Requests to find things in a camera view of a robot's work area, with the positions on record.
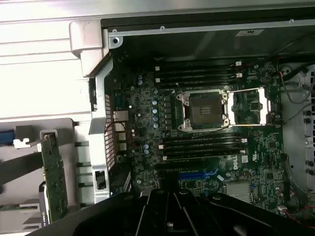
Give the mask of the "grey chipset heatsink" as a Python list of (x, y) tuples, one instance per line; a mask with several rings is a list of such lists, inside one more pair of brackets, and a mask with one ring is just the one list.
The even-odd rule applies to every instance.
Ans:
[(251, 204), (250, 185), (247, 181), (229, 182), (226, 184), (226, 194), (240, 201)]

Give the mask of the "blue expansion slot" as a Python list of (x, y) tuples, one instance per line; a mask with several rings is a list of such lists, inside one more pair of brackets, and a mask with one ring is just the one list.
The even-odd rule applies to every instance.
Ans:
[(178, 180), (210, 179), (212, 177), (217, 178), (221, 182), (224, 181), (224, 177), (219, 174), (219, 169), (215, 169), (214, 171), (211, 171), (211, 172), (181, 173), (178, 176)]

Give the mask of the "RAM stick with white label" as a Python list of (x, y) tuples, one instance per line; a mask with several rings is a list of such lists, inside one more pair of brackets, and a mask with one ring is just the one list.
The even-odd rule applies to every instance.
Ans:
[(207, 159), (207, 158), (219, 158), (219, 159), (229, 159), (241, 156), (241, 154), (232, 154), (232, 155), (214, 155), (214, 156), (200, 156), (200, 157), (171, 157), (163, 156), (162, 161), (182, 161), (182, 160), (197, 160), (197, 159)]

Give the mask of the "green motherboard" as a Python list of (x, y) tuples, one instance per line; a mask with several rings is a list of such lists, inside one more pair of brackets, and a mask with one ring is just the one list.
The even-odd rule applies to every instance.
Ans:
[[(284, 181), (283, 127), (279, 77), (281, 72), (272, 62), (251, 65), (242, 59), (194, 60), (194, 61), (241, 61), (234, 70), (188, 73), (156, 73), (164, 58), (130, 59), (114, 58), (112, 90), (113, 110), (128, 110), (128, 121), (114, 122), (117, 161), (128, 163), (131, 189), (135, 194), (146, 190), (164, 188), (174, 184), (195, 194), (226, 194), (229, 182), (247, 181), (250, 185), (252, 205), (279, 213), (280, 205), (288, 200)], [(215, 131), (188, 133), (177, 129), (173, 123), (177, 86), (155, 82), (155, 75), (243, 73), (228, 85), (183, 85), (184, 91), (222, 89), (229, 91), (265, 88), (271, 111), (264, 126), (229, 126)], [(207, 158), (182, 161), (162, 161), (163, 156), (200, 157), (214, 155), (241, 156), (219, 159)], [(219, 169), (224, 177), (178, 180), (181, 173), (211, 172)]]

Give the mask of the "grey parts rack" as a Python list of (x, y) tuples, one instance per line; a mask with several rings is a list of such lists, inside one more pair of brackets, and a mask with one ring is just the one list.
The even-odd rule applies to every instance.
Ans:
[[(85, 147), (75, 146), (76, 134), (73, 121), (69, 118), (29, 120), (17, 122), (1, 122), (0, 130), (14, 129), (16, 126), (32, 126), (32, 137), (38, 139), (42, 130), (56, 130), (58, 133), (59, 152), (63, 159), (64, 174), (67, 190), (67, 215), (80, 210), (79, 187), (77, 177), (78, 153), (85, 151)], [(20, 205), (31, 203), (34, 205), (39, 200), (39, 185), (44, 181), (42, 169), (34, 170), (3, 186), (4, 192), (0, 194), (0, 206)], [(25, 225), (31, 218), (39, 224), (40, 213), (38, 209), (30, 210), (0, 210), (0, 234), (20, 233), (31, 231), (34, 224)]]

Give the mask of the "silver ethernet port block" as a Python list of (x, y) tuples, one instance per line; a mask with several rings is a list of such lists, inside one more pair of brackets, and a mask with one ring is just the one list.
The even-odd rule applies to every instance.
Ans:
[(114, 122), (128, 121), (128, 110), (114, 111), (113, 119), (114, 119)]

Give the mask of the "CPU socket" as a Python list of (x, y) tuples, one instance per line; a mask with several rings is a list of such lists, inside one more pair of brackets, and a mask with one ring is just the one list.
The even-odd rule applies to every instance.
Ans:
[(173, 122), (180, 131), (208, 132), (230, 126), (228, 94), (222, 89), (189, 90), (175, 95)]

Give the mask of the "grey metal disk bay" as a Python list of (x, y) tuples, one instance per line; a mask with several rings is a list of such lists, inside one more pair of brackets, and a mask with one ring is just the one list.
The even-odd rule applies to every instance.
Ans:
[(315, 64), (284, 82), (281, 93), (283, 147), (291, 181), (301, 192), (315, 194)]

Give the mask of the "green RAM stick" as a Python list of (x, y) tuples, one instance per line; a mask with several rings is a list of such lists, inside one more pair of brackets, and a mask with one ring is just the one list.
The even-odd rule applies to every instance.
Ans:
[(0, 205), (0, 211), (39, 212), (39, 204), (9, 204)]

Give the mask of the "silver socket cover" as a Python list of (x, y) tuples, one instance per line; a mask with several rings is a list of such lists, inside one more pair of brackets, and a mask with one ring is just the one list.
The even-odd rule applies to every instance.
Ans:
[(265, 88), (250, 88), (227, 93), (226, 115), (230, 126), (264, 126), (271, 111)]

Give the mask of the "thin metal locking lever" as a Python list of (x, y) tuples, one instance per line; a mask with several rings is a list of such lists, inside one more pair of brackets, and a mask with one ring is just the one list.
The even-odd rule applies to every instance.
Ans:
[(175, 83), (175, 85), (177, 86), (177, 90), (178, 90), (178, 94), (176, 95), (176, 99), (183, 101), (185, 94), (184, 94), (182, 88), (180, 87), (179, 83)]

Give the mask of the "empty black RAM slot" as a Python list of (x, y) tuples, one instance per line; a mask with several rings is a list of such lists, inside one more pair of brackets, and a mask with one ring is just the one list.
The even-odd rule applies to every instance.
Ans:
[(234, 70), (234, 67), (230, 66), (210, 66), (210, 67), (170, 67), (170, 68), (160, 68), (160, 70), (155, 71), (156, 73), (188, 73), (188, 72), (208, 72), (208, 71), (229, 71)]
[(241, 61), (174, 61), (155, 64), (159, 67), (241, 66)]
[(176, 84), (183, 84), (183, 85), (228, 85), (235, 83), (235, 79), (233, 78), (155, 78), (155, 82), (161, 85), (176, 85)]
[(155, 78), (192, 78), (192, 77), (237, 77), (242, 78), (243, 73), (205, 73), (205, 74), (164, 74), (164, 75), (155, 75)]

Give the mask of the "hard disk with blue carrier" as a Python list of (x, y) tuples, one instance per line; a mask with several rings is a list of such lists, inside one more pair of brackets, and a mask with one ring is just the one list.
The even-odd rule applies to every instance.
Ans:
[(10, 146), (13, 140), (14, 130), (0, 130), (0, 146)]

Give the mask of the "black and grey PC case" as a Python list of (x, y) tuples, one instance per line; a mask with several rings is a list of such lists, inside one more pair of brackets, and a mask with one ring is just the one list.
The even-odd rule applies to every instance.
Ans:
[[(121, 192), (134, 193), (128, 163), (117, 161), (112, 127), (115, 57), (170, 62), (242, 59), (251, 65), (272, 62), (281, 72), (281, 98), (284, 82), (315, 64), (315, 6), (87, 19), (71, 22), (69, 36), (71, 52), (89, 79), (89, 163), (94, 202), (98, 203)], [(276, 214), (315, 224), (315, 194), (294, 187), (285, 152), (283, 158), (288, 200)]]

